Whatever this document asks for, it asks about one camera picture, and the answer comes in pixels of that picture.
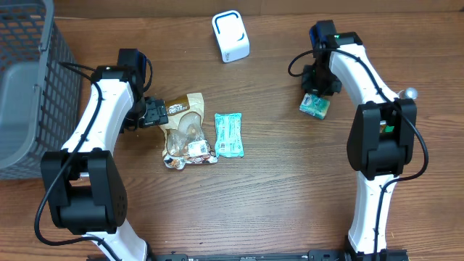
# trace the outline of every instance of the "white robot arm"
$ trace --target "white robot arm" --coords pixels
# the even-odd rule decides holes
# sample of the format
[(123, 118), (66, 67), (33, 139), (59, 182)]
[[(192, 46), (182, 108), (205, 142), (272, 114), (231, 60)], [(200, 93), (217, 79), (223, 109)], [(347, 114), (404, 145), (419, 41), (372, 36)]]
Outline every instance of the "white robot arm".
[[(346, 51), (361, 60), (369, 66), (370, 71), (376, 78), (377, 84), (380, 85), (384, 94), (391, 100), (398, 99), (398, 95), (388, 88), (382, 81), (378, 73), (370, 64), (365, 48), (363, 45), (356, 43), (345, 44), (338, 48)], [(331, 72), (341, 81), (344, 89), (347, 91), (355, 107), (367, 102), (377, 104), (385, 103), (385, 100), (378, 94), (372, 81), (365, 69), (356, 60), (343, 54), (332, 52), (329, 67)], [(376, 213), (378, 201), (380, 198), (381, 188), (394, 179), (393, 174), (376, 176), (373, 181), (369, 181), (361, 171), (356, 172), (357, 193), (355, 217), (348, 233), (348, 239), (356, 252), (372, 254), (374, 247), (374, 228), (376, 226)], [(389, 191), (385, 194), (382, 204), (382, 213), (379, 224), (378, 250), (386, 248), (385, 228), (389, 212), (390, 199), (394, 185), (389, 186)]]
[[(93, 238), (95, 245), (113, 261), (145, 261), (152, 255), (149, 245), (125, 219), (127, 194), (112, 159), (117, 136), (124, 129), (167, 123), (164, 101), (144, 97), (151, 82), (150, 77), (143, 87), (145, 64), (146, 57), (136, 49), (121, 49), (117, 66), (97, 67), (90, 77), (88, 105), (74, 134), (60, 152), (46, 152), (41, 162), (44, 185), (51, 191), (48, 200), (54, 224), (83, 238)], [(66, 173), (60, 177), (57, 173), (71, 158)], [(51, 186), (57, 177), (59, 180)], [(91, 185), (70, 184), (81, 177), (88, 177)], [(47, 241), (40, 234), (38, 238), (45, 244), (62, 244)]]
[[(387, 100), (394, 102), (413, 124), (416, 108), (411, 99), (398, 99), (398, 95), (386, 86), (370, 64), (356, 33), (338, 34), (334, 23), (328, 20), (316, 23), (310, 30), (310, 37), (311, 52), (316, 60), (313, 66), (305, 66), (302, 87), (316, 95), (332, 95), (340, 92), (343, 85), (357, 108), (347, 143), (349, 162), (357, 171), (357, 195), (346, 254), (351, 260), (372, 256), (375, 259), (380, 252), (386, 252), (386, 221), (396, 183), (388, 186), (383, 195), (375, 247), (376, 216), (382, 188), (401, 174), (403, 166), (411, 160), (414, 139), (412, 130), (405, 127), (404, 120), (396, 115)], [(293, 62), (289, 67), (290, 74)], [(406, 256), (405, 251), (399, 256)]]

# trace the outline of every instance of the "snack bag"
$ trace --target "snack bag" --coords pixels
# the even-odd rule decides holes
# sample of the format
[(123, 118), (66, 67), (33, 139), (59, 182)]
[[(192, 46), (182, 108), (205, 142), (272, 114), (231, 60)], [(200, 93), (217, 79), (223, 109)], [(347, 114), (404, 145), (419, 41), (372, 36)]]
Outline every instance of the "snack bag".
[(331, 102), (314, 94), (305, 94), (299, 110), (324, 120)]
[(201, 93), (187, 94), (166, 102), (169, 123), (160, 125), (165, 134), (163, 160), (168, 168), (182, 170), (186, 164), (218, 162), (204, 137), (204, 102)]

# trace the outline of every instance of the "clear plastic bag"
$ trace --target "clear plastic bag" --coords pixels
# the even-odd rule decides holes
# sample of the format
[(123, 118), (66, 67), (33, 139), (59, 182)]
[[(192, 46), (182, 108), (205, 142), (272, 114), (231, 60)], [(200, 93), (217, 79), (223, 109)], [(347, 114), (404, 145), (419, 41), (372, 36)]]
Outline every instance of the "clear plastic bag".
[(218, 161), (202, 130), (202, 94), (187, 94), (166, 103), (168, 124), (163, 160), (166, 167), (182, 170), (186, 164), (212, 164)]

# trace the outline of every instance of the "food package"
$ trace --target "food package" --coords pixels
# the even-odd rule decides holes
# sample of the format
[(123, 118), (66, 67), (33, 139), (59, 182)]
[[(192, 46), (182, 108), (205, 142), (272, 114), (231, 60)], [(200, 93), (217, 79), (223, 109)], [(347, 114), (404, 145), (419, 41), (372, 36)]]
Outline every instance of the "food package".
[(217, 156), (243, 157), (244, 145), (241, 142), (241, 113), (215, 115)]
[(186, 164), (218, 162), (204, 136), (204, 102), (201, 93), (187, 94), (166, 102), (169, 122), (160, 125), (165, 134), (163, 160), (168, 168), (182, 170)]
[(299, 105), (299, 110), (324, 120), (330, 104), (331, 102), (329, 100), (317, 97), (314, 94), (305, 94), (302, 104)]

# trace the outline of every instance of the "white box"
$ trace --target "white box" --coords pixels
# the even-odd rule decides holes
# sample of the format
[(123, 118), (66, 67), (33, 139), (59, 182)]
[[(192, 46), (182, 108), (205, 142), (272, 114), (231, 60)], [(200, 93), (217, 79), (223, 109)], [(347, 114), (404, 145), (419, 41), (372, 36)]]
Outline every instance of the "white box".
[(236, 61), (249, 55), (248, 35), (237, 11), (217, 14), (211, 22), (224, 62)]

